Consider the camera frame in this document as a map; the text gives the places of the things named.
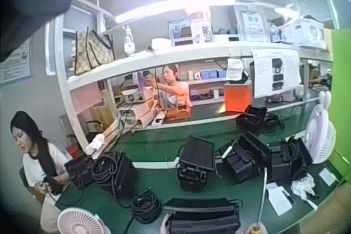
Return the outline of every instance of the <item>chair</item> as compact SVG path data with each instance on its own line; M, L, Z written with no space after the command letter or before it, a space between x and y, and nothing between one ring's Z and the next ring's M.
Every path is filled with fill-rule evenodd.
M24 173L24 168L21 167L21 169L19 170L19 175L22 181L22 184L24 185L24 187L26 189L28 189L29 192L31 192L32 197L36 200L38 200L40 202L40 204L44 203L44 198L45 195L39 193L38 191L36 191L33 187L29 186L27 178L26 178L26 174Z
M84 117L81 114L77 115L77 118L78 118L79 123L82 127L82 130L87 138L88 143L92 142L97 134L100 134L101 132L103 132L105 130L104 125L99 121L85 121ZM69 121L68 116L61 115L59 117L59 121L61 123L61 126L62 126L65 134L66 134L66 137L69 139L68 144L69 145L77 144L79 146L79 148L81 148L81 146L79 145L79 142L77 140L77 137L74 134L74 131L72 129L72 126L71 126L71 123ZM91 131L89 129L89 124L94 124L94 128L96 131Z

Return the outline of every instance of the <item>white bottle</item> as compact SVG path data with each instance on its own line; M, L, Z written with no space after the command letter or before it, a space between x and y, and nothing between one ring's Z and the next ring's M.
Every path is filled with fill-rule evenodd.
M124 37L124 52L127 56L129 56L135 52L134 39L132 35L132 30L129 28L128 25L127 27L123 27L123 29L126 31L126 35Z

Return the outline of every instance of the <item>white paper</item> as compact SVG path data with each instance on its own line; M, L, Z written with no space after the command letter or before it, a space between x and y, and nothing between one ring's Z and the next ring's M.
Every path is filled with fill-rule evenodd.
M255 98L280 94L299 86L300 58L296 50L257 49L252 54Z
M242 70L244 66L240 59L228 59L228 68L226 79L239 81L242 78Z
M30 39L0 63L0 85L30 76Z
M264 25L261 13L255 11L242 11L245 34L247 41L266 42L267 34L264 32Z
M278 216L283 215L285 212L292 209L291 203L283 194L282 189L280 187L273 187L267 190L268 199Z
M324 168L320 173L319 176L323 179L323 181L328 185L331 186L335 181L336 177L333 173L329 172L328 169Z

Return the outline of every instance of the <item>handbag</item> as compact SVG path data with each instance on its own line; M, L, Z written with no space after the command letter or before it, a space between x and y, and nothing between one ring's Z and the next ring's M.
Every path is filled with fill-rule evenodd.
M83 74L102 64L115 60L113 38L100 37L94 30L76 32L75 75Z

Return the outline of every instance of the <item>white t-shirt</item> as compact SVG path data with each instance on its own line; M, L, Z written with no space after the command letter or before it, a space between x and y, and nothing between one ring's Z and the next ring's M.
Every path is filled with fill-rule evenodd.
M176 85L177 88L182 88L184 90L183 95L174 95L167 93L163 90L160 91L160 96L165 102L166 108L174 108L177 105L187 104L189 107L192 107L192 103L189 98L189 85L186 82L179 81Z
M66 172L64 164L71 160L72 157L68 154L68 152L66 154L63 154L52 142L48 142L48 147L49 153L54 161L57 174L60 175ZM39 160L32 159L28 153L25 153L23 154L23 167L29 186L34 187L35 183L43 182L43 179L46 175L41 165L39 164ZM53 197L55 200L53 200L49 194L46 194L46 200L50 204L55 204L60 195Z

